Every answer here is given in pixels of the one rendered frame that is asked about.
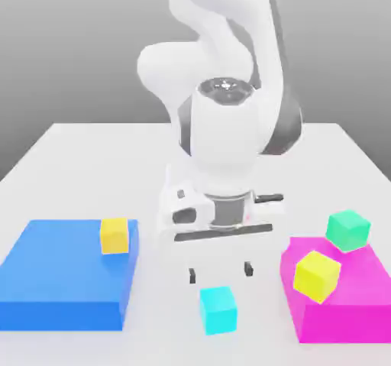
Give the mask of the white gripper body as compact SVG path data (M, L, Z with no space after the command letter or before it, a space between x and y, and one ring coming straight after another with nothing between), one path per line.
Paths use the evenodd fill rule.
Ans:
M228 230L209 229L175 234L170 245L170 260L181 264L202 261L251 261L263 256L273 225L244 225Z

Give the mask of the small cyan cube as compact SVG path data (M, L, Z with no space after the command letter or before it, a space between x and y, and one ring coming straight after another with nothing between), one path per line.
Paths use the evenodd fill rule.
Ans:
M217 335L237 330L238 307L230 287L201 289L199 308L206 335Z

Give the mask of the small lemon yellow cube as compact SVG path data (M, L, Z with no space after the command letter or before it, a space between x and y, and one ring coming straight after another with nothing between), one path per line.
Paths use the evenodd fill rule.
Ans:
M318 251L310 251L296 264L293 288L322 304L336 289L340 272L341 263Z

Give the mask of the small orange-yellow cube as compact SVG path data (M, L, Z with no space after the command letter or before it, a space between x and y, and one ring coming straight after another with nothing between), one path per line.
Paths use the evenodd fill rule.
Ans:
M103 254L126 254L129 252L128 220L126 218L101 220L99 234Z

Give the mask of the small green cube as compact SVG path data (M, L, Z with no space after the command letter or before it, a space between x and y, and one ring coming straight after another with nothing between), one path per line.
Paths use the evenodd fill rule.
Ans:
M356 251L367 245L371 223L353 210L331 214L325 237L341 252Z

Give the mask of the large magenta box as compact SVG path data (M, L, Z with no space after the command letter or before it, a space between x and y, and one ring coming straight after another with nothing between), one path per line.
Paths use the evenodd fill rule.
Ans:
M296 264L310 251L341 263L335 291L321 304L293 287ZM320 237L291 237L280 276L301 343L391 343L391 277L370 245L343 253Z

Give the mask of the large blue box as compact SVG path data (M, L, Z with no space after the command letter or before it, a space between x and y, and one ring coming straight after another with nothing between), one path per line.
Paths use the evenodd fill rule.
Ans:
M139 252L103 254L101 222L32 220L0 264L0 331L120 331Z

